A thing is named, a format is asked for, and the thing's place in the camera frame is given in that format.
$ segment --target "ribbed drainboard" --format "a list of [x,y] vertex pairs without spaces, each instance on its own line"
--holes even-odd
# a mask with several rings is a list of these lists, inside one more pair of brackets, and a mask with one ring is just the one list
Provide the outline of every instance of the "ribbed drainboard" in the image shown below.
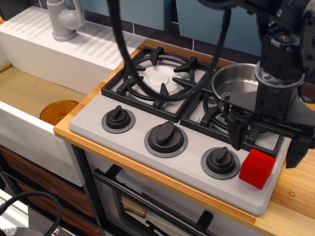
[[[42,46],[69,54],[92,63],[115,69],[123,59],[110,27],[86,22],[78,30],[78,35],[68,42],[57,42],[52,38],[52,27],[48,11],[30,7],[13,17],[0,28],[0,31],[25,39]],[[144,37],[124,32],[128,50],[133,52]]]

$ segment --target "oven window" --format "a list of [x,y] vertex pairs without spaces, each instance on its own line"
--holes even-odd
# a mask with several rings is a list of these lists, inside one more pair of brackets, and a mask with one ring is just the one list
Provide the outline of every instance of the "oven window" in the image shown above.
[[149,236],[190,236],[179,227],[154,214],[128,197],[116,192],[117,209],[128,225],[133,225],[142,235]]

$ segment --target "white burner cap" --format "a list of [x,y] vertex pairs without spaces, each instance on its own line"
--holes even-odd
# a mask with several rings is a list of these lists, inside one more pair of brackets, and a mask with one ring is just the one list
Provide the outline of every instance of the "white burner cap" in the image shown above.
[[152,76],[150,76],[150,83],[155,87],[160,88],[162,83],[165,83],[165,85],[167,85],[168,82],[169,82],[168,76],[163,73],[155,73]]

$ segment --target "burner grate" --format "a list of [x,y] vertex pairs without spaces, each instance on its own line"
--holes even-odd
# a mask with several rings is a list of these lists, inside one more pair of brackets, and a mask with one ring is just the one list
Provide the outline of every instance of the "burner grate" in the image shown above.
[[[229,136],[226,131],[226,124],[218,119],[219,116],[225,116],[224,109],[219,109],[214,100],[212,100],[214,106],[209,107],[208,101],[211,100],[212,93],[210,87],[205,87],[201,92],[196,96],[194,101],[191,103],[189,109],[185,112],[181,118],[180,124],[187,128],[193,129],[197,132],[210,136],[212,138],[221,140],[225,143],[230,144]],[[196,118],[194,115],[197,107],[202,103],[204,115],[200,118]],[[264,147],[257,144],[257,139],[260,135],[267,135],[267,132],[253,128],[249,130],[245,142],[242,145],[242,149],[246,151],[251,151],[253,148],[259,150],[271,157],[276,157],[283,142],[283,137],[279,135],[274,135],[275,145],[274,148]]]
[[[207,69],[207,65],[197,61],[197,58],[191,57],[190,59],[179,57],[173,54],[164,52],[164,49],[158,47],[157,49],[144,47],[133,59],[137,71],[146,71],[147,68],[141,66],[143,62],[150,62],[150,66],[159,66],[163,62],[170,62],[170,65],[174,67],[174,73],[187,73],[188,78],[172,77],[172,82],[175,82],[180,91],[174,94],[180,94],[187,91],[189,88],[196,84],[196,71],[202,72],[202,75]],[[184,114],[185,109],[189,106],[193,98],[192,96],[182,101],[177,102],[176,109],[170,111],[167,109],[169,105],[174,103],[168,103],[159,99],[154,99],[144,93],[140,93],[135,90],[136,81],[131,77],[129,71],[123,68],[109,81],[101,90],[101,94],[122,103],[128,104],[145,112],[159,116],[161,118],[178,122],[181,116]],[[161,80],[160,94],[168,95],[170,91],[167,85]]]

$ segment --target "oven handle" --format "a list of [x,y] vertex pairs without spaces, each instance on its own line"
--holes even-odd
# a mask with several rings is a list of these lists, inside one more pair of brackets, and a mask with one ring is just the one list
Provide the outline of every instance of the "oven handle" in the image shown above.
[[121,169],[122,169],[121,167],[116,165],[112,165],[111,168],[106,173],[100,171],[99,169],[96,169],[93,172],[93,177],[103,182],[104,184],[108,185],[109,187],[119,192],[120,194],[125,195],[126,197],[142,205],[143,207],[147,208],[153,213],[162,216],[164,219],[172,222],[173,224],[179,226],[180,228],[184,229],[185,231],[195,236],[217,236],[214,233],[209,234],[205,232],[208,226],[210,225],[211,220],[213,219],[213,215],[210,212],[204,211],[198,223],[196,224],[196,226],[194,226],[193,224],[184,221],[180,217],[162,208],[161,206],[158,206],[152,200],[147,199],[141,194],[128,188],[123,183],[118,182],[115,179],[115,177],[120,172]]

